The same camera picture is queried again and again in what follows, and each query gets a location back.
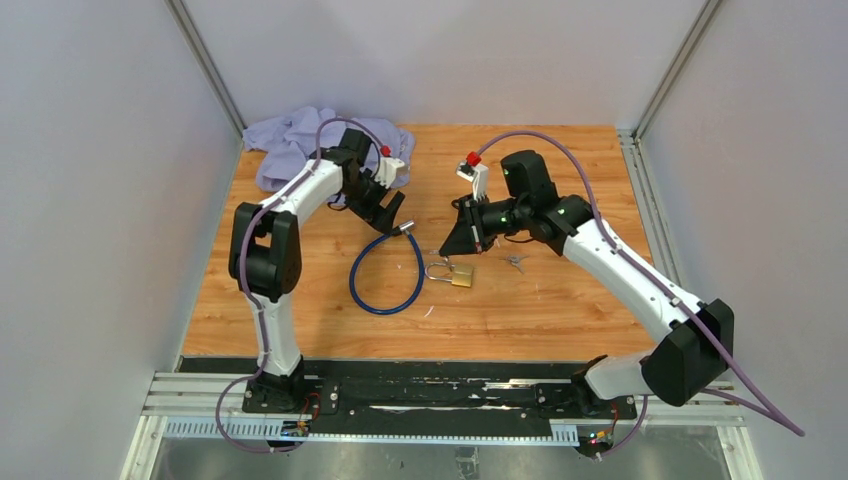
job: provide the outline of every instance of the metal connector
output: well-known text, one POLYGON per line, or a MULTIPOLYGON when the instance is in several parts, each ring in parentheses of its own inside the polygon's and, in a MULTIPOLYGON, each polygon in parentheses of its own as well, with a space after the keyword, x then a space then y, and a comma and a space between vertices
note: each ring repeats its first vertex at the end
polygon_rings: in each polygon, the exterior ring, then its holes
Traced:
POLYGON ((400 233, 409 234, 409 231, 415 228, 415 220, 407 220, 401 223, 398 228, 400 229, 400 233))

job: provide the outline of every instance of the gray wall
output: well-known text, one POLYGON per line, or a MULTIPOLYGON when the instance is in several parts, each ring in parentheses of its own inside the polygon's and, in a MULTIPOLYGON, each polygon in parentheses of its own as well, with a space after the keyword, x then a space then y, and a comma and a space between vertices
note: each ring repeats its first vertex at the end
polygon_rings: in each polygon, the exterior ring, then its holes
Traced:
POLYGON ((187 0, 248 123, 633 126, 703 0, 187 0))
POLYGON ((844 478, 848 4, 732 0, 645 141, 685 283, 808 436, 748 416, 768 479, 844 478))
POLYGON ((0 478, 117 478, 238 140, 165 4, 0 2, 0 478))

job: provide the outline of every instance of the wooden table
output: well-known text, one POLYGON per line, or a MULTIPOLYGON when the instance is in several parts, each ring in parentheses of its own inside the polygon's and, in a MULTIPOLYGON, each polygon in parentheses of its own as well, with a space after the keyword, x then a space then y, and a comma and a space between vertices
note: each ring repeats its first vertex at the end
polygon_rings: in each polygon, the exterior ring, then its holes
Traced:
MULTIPOLYGON (((454 174, 456 164, 498 133, 518 126, 408 125, 417 138, 411 182, 397 222, 415 220, 414 230, 425 262, 456 220, 452 199, 469 193, 470 184, 454 174)), ((616 232, 637 252, 649 251, 630 180, 611 127, 532 127, 569 146, 587 170, 601 211, 616 232)), ((485 155, 492 168, 489 197, 505 198, 498 162, 522 149, 542 154, 560 195, 585 196, 570 162, 542 140, 518 137, 501 141, 485 155)), ((264 152, 246 152, 230 190, 218 236, 186 338, 184 353, 256 355, 257 341, 246 300, 227 274, 232 218, 241 202, 268 194, 254 183, 264 152)), ((303 274, 294 294, 298 344, 306 356, 474 360, 588 360, 649 348, 641 325, 594 278, 560 258, 545 245, 499 246, 483 255, 454 257, 476 267, 472 288, 425 280, 418 300, 405 311, 378 316, 361 310, 348 292, 351 264, 378 234, 350 212, 319 209, 301 224, 303 274), (525 274, 505 260, 529 255, 525 274)), ((404 238, 376 248, 363 261, 357 287, 376 307, 405 300, 416 281, 417 265, 404 238)))

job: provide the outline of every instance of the blue hose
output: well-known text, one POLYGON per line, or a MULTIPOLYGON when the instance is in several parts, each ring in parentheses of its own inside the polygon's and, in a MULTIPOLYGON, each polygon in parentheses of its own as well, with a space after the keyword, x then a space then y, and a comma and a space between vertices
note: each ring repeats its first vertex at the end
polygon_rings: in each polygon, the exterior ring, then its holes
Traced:
POLYGON ((359 268, 359 264, 362 262, 362 259, 365 258, 365 255, 368 255, 368 252, 370 252, 377 245, 388 240, 390 237, 390 235, 383 235, 380 238, 369 243, 368 246, 362 250, 362 253, 360 253, 359 256, 356 257, 356 260, 353 262, 353 266, 350 267, 350 296, 353 297, 353 301, 356 302, 357 305, 362 307, 363 310, 365 310, 366 312, 373 313, 375 315, 393 315, 395 313, 406 310, 406 308, 412 305, 415 299, 418 298, 418 294, 421 293, 421 287, 424 285, 424 258, 421 256, 421 249, 418 248, 418 243, 415 241, 415 237, 407 233, 406 237, 409 238, 409 243, 412 244, 412 249, 415 251, 415 258, 416 260, 418 260, 418 284, 415 285, 415 290, 412 292, 412 295, 409 297, 409 299, 407 299, 405 302, 401 303, 397 307, 386 309, 374 308, 366 304, 362 301, 361 298, 359 298, 359 295, 356 293, 356 270, 359 268))

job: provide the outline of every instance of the gray floor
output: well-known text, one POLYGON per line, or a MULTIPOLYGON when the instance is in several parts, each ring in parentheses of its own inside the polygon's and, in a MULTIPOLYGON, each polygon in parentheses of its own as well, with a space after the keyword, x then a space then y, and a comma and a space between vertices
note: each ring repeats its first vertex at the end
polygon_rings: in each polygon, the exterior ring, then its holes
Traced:
MULTIPOLYGON (((619 436, 628 426, 616 429, 619 436)), ((304 444, 297 451, 254 455, 221 440, 165 440, 159 480, 628 480, 730 479, 715 429, 650 427, 600 464, 566 447, 457 447, 355 443, 304 444)))

